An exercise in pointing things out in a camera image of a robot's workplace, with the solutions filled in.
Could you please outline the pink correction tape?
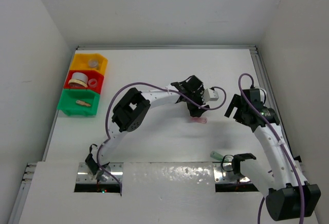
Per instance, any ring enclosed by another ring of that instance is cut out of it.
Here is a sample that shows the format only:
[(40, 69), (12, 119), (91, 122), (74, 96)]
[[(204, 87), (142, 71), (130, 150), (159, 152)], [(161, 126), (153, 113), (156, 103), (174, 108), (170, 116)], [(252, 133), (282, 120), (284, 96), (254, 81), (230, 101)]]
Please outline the pink correction tape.
[(203, 117), (192, 117), (191, 118), (192, 122), (196, 122), (196, 123), (202, 123), (205, 124), (207, 123), (207, 118), (203, 118)]

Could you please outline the green correction tape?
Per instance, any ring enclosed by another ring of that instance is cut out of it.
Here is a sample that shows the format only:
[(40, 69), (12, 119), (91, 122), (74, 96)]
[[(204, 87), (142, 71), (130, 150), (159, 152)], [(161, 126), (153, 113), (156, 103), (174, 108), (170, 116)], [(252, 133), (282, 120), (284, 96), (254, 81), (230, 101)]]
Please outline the green correction tape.
[(210, 153), (210, 157), (211, 157), (212, 159), (214, 159), (214, 160), (222, 161), (224, 156), (221, 155), (221, 154), (219, 154), (219, 153), (216, 152), (216, 151), (212, 151), (212, 152)]

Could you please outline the clear paperclip jar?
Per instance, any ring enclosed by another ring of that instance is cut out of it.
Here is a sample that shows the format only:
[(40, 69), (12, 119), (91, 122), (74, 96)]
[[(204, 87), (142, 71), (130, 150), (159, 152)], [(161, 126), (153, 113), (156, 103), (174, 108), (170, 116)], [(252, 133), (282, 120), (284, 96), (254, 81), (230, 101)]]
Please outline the clear paperclip jar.
[(99, 61), (97, 59), (90, 59), (88, 60), (88, 66), (89, 68), (97, 69), (99, 67)]

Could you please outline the wide white tape roll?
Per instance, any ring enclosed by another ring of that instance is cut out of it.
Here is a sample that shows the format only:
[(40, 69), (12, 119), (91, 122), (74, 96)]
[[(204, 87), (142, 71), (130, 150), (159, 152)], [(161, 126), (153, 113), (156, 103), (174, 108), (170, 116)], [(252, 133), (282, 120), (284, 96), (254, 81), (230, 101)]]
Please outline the wide white tape roll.
[(82, 72), (74, 72), (71, 76), (72, 80), (79, 80), (82, 81), (84, 83), (88, 82), (88, 76)]

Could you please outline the small clear tape roll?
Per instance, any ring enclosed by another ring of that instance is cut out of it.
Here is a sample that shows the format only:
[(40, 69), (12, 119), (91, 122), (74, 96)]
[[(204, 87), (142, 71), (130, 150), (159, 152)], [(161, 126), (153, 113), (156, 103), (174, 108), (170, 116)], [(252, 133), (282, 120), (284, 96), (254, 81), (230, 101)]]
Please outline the small clear tape roll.
[(91, 88), (95, 88), (95, 87), (97, 87), (97, 85), (98, 85), (97, 79), (90, 79), (88, 81), (88, 86), (91, 87)]

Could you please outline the orange correction tape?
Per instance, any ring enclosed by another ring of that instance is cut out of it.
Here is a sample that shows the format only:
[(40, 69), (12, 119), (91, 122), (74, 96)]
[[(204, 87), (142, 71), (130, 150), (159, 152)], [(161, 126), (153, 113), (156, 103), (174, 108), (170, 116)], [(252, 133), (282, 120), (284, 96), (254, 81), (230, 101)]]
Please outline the orange correction tape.
[(77, 101), (76, 101), (76, 104), (77, 104), (77, 105), (80, 105), (80, 106), (91, 107), (91, 104), (90, 104), (90, 103), (87, 103), (87, 102), (82, 101), (82, 100), (77, 100)]

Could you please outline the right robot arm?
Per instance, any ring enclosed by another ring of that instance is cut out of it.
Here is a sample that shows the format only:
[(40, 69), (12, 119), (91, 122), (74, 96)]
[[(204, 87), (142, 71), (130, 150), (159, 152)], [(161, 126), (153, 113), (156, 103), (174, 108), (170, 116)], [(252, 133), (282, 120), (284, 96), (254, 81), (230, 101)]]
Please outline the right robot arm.
[(229, 117), (234, 108), (234, 120), (251, 128), (260, 142), (271, 172), (262, 168), (252, 153), (236, 154), (232, 171), (247, 177), (262, 193), (267, 211), (274, 221), (310, 217), (320, 199), (317, 184), (310, 184), (297, 167), (283, 138), (276, 112), (263, 103), (259, 88), (245, 89), (235, 94), (225, 112)]

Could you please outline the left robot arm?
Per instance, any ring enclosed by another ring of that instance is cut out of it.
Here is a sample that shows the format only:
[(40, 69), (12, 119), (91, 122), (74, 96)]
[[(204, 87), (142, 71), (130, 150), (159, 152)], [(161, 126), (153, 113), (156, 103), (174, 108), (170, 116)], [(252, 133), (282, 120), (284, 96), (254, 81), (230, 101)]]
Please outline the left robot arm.
[(105, 116), (106, 140), (100, 145), (91, 145), (85, 163), (92, 176), (103, 181), (107, 176), (118, 180), (106, 167), (102, 157), (112, 153), (123, 137), (140, 127), (148, 111), (166, 104), (185, 102), (192, 118), (199, 118), (210, 110), (208, 102), (216, 101), (218, 94), (213, 87), (205, 88), (203, 82), (192, 75), (181, 82), (173, 82), (166, 87), (145, 83), (151, 90), (137, 89), (138, 82), (121, 88), (115, 97), (123, 94), (117, 101), (113, 98)]

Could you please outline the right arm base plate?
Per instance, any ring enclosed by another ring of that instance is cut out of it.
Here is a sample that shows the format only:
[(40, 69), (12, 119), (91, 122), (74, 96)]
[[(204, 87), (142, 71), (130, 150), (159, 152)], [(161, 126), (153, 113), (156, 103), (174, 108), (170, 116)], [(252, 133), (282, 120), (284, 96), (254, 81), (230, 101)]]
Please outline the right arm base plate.
[(213, 163), (213, 174), (215, 182), (220, 184), (251, 183), (249, 178), (235, 175), (230, 162)]

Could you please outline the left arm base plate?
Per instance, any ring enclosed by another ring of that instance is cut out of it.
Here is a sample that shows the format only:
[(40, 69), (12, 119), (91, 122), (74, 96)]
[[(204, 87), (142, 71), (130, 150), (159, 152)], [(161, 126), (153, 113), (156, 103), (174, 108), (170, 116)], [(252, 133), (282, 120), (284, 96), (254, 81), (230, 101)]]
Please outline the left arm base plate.
[[(109, 163), (106, 168), (118, 181), (123, 178), (123, 164), (122, 163)], [(95, 176), (91, 173), (90, 169), (85, 162), (79, 163), (76, 184), (118, 184), (118, 182), (108, 173), (100, 175), (97, 173)]]

